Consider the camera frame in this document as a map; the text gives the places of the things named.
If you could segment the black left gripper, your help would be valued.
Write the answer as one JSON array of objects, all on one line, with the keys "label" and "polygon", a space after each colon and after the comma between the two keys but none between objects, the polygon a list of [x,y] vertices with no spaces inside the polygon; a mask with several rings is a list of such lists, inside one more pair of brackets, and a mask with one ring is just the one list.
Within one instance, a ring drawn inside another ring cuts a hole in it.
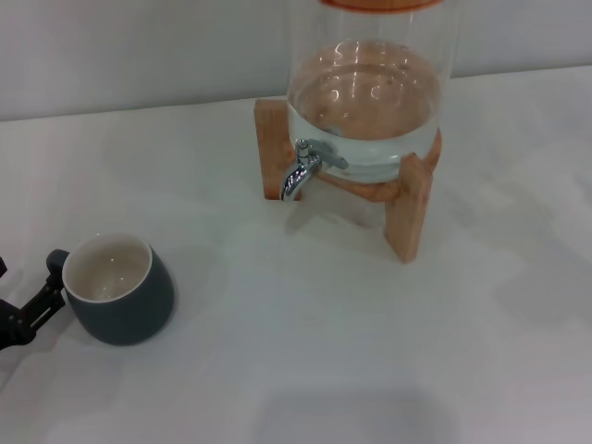
[{"label": "black left gripper", "polygon": [[[0,278],[6,273],[6,263],[0,258]],[[65,306],[62,269],[50,271],[42,289],[22,308],[0,302],[0,350],[31,343],[38,330]]]}]

